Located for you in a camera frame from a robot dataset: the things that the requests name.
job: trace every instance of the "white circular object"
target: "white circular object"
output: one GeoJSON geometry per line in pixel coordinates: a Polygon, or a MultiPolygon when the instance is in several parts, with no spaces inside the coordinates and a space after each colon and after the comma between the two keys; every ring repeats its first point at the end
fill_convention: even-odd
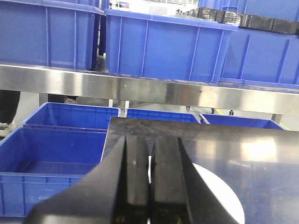
{"type": "Polygon", "coordinates": [[[193,165],[226,211],[239,224],[245,224],[244,210],[234,191],[216,174],[195,163],[193,165]]]}

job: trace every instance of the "blue plastic crate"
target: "blue plastic crate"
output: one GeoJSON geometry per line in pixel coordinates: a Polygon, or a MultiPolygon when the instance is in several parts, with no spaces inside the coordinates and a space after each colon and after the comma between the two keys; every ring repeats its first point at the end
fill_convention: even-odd
{"type": "Polygon", "coordinates": [[[243,118],[243,117],[215,115],[215,114],[200,114],[199,116],[202,124],[257,127],[257,128],[266,128],[266,129],[284,130],[284,128],[276,124],[273,120],[268,120],[268,119],[243,118]]]}
{"type": "Polygon", "coordinates": [[[193,114],[190,113],[150,111],[150,110],[129,108],[127,109],[126,116],[127,118],[136,118],[136,119],[171,120],[171,121],[200,123],[199,119],[197,119],[193,114]]]}
{"type": "Polygon", "coordinates": [[[298,0],[199,0],[198,6],[299,21],[298,0]]]}
{"type": "Polygon", "coordinates": [[[90,69],[98,6],[99,0],[0,0],[0,61],[90,69]]]}
{"type": "Polygon", "coordinates": [[[299,88],[299,38],[239,29],[231,35],[221,81],[299,88]]]}
{"type": "Polygon", "coordinates": [[[119,117],[119,108],[45,103],[23,122],[24,127],[106,132],[111,117],[119,117]]]}
{"type": "Polygon", "coordinates": [[[219,81],[232,31],[210,21],[106,9],[111,73],[171,80],[219,81]]]}
{"type": "Polygon", "coordinates": [[[101,159],[106,133],[19,128],[0,142],[0,216],[32,207],[76,183],[101,159]]]}

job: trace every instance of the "gray metal frame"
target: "gray metal frame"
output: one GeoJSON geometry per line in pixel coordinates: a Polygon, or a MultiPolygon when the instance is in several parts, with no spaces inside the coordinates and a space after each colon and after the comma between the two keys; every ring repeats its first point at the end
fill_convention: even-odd
{"type": "Polygon", "coordinates": [[[299,115],[295,89],[190,84],[9,63],[0,63],[0,89],[299,115]]]}

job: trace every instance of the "floor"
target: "floor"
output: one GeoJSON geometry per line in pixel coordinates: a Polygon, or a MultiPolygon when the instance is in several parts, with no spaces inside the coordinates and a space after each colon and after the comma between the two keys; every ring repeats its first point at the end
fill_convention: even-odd
{"type": "MultiPolygon", "coordinates": [[[[107,99],[79,97],[77,101],[79,104],[82,105],[108,106],[107,99]]],[[[124,101],[120,102],[118,100],[114,100],[114,106],[123,109],[125,107],[125,103],[124,101]]],[[[32,112],[34,112],[38,107],[39,107],[38,93],[22,92],[17,115],[14,119],[17,127],[22,127],[23,120],[27,116],[29,116],[32,112]]],[[[190,110],[187,111],[185,106],[149,104],[149,103],[139,103],[139,102],[130,102],[130,107],[150,109],[150,110],[170,111],[170,112],[190,112],[194,114],[211,113],[210,108],[191,107],[190,110]]],[[[229,110],[216,109],[215,113],[228,115],[229,110]]],[[[235,111],[235,116],[271,119],[272,115],[268,113],[235,111]]],[[[281,120],[281,125],[284,126],[284,128],[287,130],[299,131],[299,116],[283,115],[281,120]]]]}

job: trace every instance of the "shoe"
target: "shoe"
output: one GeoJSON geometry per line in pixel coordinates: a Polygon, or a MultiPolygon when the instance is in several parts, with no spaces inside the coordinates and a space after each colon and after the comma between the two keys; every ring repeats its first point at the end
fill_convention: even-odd
{"type": "Polygon", "coordinates": [[[64,99],[65,104],[78,104],[78,102],[75,99],[66,98],[64,99]]]}
{"type": "Polygon", "coordinates": [[[0,123],[0,137],[6,137],[16,128],[14,121],[11,124],[0,123]]]}

